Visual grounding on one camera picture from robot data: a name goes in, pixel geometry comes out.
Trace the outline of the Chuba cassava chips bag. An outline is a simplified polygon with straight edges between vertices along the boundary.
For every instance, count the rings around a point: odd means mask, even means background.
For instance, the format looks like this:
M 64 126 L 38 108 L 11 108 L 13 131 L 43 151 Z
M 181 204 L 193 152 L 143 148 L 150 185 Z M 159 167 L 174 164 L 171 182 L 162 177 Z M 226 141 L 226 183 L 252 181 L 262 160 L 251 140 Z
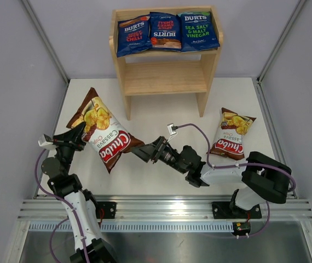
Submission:
M 255 122 L 256 117 L 239 115 L 227 108 L 221 108 L 219 122 L 209 154 L 228 157 L 239 161 L 245 157 L 242 139 Z
M 98 153 L 109 173 L 122 154 L 145 144 L 121 125 L 93 87 L 66 127 L 73 129 L 82 122 L 85 123 L 82 140 Z

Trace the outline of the large Burts sweet chilli bag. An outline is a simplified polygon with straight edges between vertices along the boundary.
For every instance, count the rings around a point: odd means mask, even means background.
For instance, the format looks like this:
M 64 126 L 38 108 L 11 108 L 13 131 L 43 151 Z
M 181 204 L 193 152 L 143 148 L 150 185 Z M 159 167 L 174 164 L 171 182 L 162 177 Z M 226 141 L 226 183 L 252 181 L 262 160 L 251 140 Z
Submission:
M 119 21 L 117 57 L 151 49 L 149 31 L 150 15 L 141 15 L 130 20 Z

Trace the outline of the small Burts sweet chilli bag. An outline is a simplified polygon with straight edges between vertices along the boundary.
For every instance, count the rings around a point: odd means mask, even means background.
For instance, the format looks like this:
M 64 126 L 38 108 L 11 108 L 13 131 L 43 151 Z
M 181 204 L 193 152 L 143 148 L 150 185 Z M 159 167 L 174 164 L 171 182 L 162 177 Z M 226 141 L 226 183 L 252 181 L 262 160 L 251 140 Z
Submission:
M 180 52 L 182 48 L 181 22 L 178 16 L 150 12 L 150 34 L 152 49 Z

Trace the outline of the Burts sea salt vinegar bag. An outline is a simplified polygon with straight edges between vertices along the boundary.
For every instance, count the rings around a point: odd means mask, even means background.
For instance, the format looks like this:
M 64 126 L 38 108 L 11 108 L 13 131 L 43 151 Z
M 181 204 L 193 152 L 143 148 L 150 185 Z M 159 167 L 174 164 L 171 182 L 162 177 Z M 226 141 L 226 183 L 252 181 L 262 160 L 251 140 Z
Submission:
M 198 52 L 220 47 L 210 12 L 183 12 L 181 21 L 181 52 Z

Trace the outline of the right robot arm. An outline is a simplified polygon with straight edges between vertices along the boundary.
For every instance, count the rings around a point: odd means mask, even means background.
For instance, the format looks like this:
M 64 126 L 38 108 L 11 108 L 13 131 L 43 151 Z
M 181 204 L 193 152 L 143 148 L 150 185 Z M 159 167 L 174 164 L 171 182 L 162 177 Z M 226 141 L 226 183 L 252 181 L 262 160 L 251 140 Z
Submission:
M 244 188 L 236 189 L 229 201 L 212 202 L 215 219 L 260 219 L 260 204 L 286 203 L 294 185 L 289 167 L 257 151 L 244 161 L 216 167 L 204 162 L 191 146 L 178 152 L 163 136 L 131 151 L 144 162 L 163 162 L 184 174 L 194 187 L 243 183 Z

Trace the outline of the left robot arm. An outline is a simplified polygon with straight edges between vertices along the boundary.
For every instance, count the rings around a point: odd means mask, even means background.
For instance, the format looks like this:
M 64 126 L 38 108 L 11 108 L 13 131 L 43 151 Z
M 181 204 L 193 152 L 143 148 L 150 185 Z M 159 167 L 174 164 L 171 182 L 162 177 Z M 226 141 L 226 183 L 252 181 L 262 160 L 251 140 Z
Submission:
M 38 144 L 45 150 L 55 150 L 53 157 L 41 164 L 42 173 L 49 177 L 50 191 L 44 192 L 63 205 L 74 237 L 74 254 L 70 262 L 117 262 L 111 245 L 103 238 L 100 222 L 105 215 L 93 194 L 83 189 L 77 174 L 70 174 L 76 152 L 84 150 L 82 140 L 85 122 L 52 138 L 43 134 Z

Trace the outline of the wooden two-tier shelf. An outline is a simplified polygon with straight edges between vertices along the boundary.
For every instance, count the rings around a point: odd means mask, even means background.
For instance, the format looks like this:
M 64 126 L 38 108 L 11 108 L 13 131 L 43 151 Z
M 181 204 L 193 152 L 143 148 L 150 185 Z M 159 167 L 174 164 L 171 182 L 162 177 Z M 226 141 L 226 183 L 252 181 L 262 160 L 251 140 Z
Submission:
M 215 77 L 221 47 L 195 52 L 199 60 L 186 60 L 187 53 L 146 50 L 136 58 L 159 58 L 159 61 L 127 63 L 117 57 L 118 22 L 130 20 L 147 12 L 178 14 L 183 12 L 209 12 L 220 44 L 224 34 L 217 8 L 214 5 L 114 9 L 109 30 L 109 47 L 122 94 L 126 118 L 131 119 L 131 99 L 138 95 L 195 94 L 199 116 L 203 117 Z

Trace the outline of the aluminium rail base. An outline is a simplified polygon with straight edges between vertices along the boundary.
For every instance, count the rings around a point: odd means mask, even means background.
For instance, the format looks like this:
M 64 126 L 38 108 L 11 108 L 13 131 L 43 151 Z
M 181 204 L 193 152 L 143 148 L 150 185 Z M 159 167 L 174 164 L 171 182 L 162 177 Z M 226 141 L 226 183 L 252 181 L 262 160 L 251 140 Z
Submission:
M 312 221 L 306 199 L 290 198 L 284 204 L 260 204 L 260 219 L 215 219 L 212 202 L 229 201 L 229 196 L 96 196 L 98 202 L 115 202 L 114 219 L 103 222 L 265 222 Z

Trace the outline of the left aluminium frame post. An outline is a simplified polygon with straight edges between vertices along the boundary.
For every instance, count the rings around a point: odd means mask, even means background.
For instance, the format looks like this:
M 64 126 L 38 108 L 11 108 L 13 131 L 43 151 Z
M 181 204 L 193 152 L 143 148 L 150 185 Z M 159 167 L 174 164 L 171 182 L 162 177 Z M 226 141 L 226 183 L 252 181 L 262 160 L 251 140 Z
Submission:
M 51 45 L 51 42 L 50 42 L 50 40 L 49 40 L 49 38 L 48 38 L 48 36 L 47 36 L 43 26 L 42 26 L 42 23 L 40 22 L 32 4 L 31 4 L 31 1 L 19 0 L 19 2 L 22 4 L 25 12 L 27 13 L 29 20 L 32 23 L 32 25 L 34 26 L 34 29 L 35 29 L 37 35 L 41 39 L 48 55 L 50 56 L 52 62 L 54 63 L 58 74 L 62 78 L 65 85 L 69 85 L 70 78 L 67 75 L 58 55 L 56 54 L 56 52 L 53 48 L 53 46 Z

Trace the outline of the aluminium frame post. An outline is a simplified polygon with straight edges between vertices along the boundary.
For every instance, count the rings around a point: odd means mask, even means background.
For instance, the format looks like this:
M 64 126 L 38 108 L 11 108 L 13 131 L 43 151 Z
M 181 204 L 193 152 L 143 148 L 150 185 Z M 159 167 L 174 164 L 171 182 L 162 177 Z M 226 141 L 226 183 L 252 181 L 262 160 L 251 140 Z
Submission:
M 267 75 L 272 63 L 274 62 L 276 56 L 278 55 L 280 49 L 282 48 L 286 38 L 288 37 L 290 31 L 292 30 L 294 24 L 296 23 L 298 17 L 300 16 L 302 10 L 304 9 L 307 0 L 299 0 L 295 5 L 289 19 L 287 20 L 283 30 L 281 31 L 278 40 L 276 41 L 272 51 L 270 52 L 263 68 L 261 69 L 259 75 L 256 78 L 257 84 L 261 85 L 265 76 Z
M 62 78 L 65 85 L 69 85 L 70 78 L 67 75 L 58 55 L 56 54 L 56 52 L 53 48 L 53 46 L 51 45 L 51 42 L 50 42 L 50 40 L 49 40 L 49 38 L 48 38 L 48 36 L 47 36 L 43 26 L 42 26 L 42 23 L 40 22 L 32 4 L 31 4 L 31 1 L 19 0 L 19 2 L 22 4 L 25 12 L 27 13 L 29 20 L 32 23 L 32 25 L 34 26 L 34 29 L 35 29 L 37 35 L 41 39 L 48 55 L 50 56 L 52 62 L 54 63 L 58 74 Z

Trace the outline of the right aluminium frame post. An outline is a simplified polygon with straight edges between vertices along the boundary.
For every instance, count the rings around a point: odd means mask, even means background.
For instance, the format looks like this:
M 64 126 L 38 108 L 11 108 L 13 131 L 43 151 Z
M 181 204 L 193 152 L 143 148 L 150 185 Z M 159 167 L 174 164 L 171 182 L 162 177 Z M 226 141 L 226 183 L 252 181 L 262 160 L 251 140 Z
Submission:
M 294 24 L 296 23 L 298 17 L 300 16 L 302 10 L 304 9 L 307 0 L 299 0 L 295 5 L 289 19 L 287 20 L 283 30 L 281 31 L 278 40 L 276 41 L 272 51 L 270 52 L 263 68 L 261 69 L 259 75 L 256 78 L 257 84 L 261 85 L 265 76 L 267 75 L 272 63 L 274 62 L 276 56 L 278 55 L 280 49 L 282 48 L 286 38 L 288 37 L 290 31 L 292 30 Z

